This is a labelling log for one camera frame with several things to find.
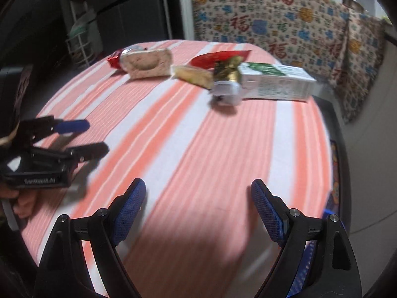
blue gripper pad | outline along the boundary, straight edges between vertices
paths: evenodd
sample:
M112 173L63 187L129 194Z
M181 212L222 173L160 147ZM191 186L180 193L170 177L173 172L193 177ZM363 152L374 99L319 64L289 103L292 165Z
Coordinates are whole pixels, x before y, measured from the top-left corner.
M74 120L60 122L54 126L54 132L59 134L65 133L83 133L90 128L90 123L87 120Z
M276 198L260 179L252 182L251 196L271 240L283 246L289 225L286 212L280 211Z
M114 246L117 246L121 241L126 239L140 206L145 199L145 182L142 179L136 179L136 181L131 184L130 188L123 195L128 196L128 198L124 199L125 203L114 220L113 234L110 239Z

human hand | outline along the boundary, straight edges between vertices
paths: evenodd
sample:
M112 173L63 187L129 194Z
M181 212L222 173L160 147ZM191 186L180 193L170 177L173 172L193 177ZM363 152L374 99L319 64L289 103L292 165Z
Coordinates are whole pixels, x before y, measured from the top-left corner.
M18 191L9 189L7 185L0 183L0 198L17 199L13 206L13 210L20 219L25 219L32 214L34 205L37 201L37 195L38 191L35 189Z

blue textured pad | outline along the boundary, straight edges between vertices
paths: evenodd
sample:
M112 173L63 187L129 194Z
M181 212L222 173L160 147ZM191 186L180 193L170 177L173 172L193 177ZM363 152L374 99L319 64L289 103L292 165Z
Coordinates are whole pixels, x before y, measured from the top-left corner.
M90 123L87 120L75 120L60 122L54 127L54 132L59 134L64 133L82 133L90 128Z
M251 184L251 196L271 240L282 246L284 243L283 222L256 182Z
M111 238L114 246L117 246L121 241L126 239L145 196L146 185L143 180L140 180L114 221L114 230Z

red oval object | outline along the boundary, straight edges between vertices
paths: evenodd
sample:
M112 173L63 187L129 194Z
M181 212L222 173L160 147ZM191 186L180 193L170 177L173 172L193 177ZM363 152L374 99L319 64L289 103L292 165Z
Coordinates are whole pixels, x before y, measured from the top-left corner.
M205 53L204 55L194 57L190 61L190 65L204 69L211 69L215 67L216 61L226 60L233 56L241 56L243 57L243 61L246 61L250 53L250 50L229 50L218 51L216 53Z

metal pot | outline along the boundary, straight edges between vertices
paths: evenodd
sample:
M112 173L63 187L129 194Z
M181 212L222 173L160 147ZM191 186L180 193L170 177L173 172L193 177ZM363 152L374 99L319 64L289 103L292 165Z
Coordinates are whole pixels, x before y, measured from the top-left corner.
M364 13L364 7L357 0L342 0L342 4L354 11Z

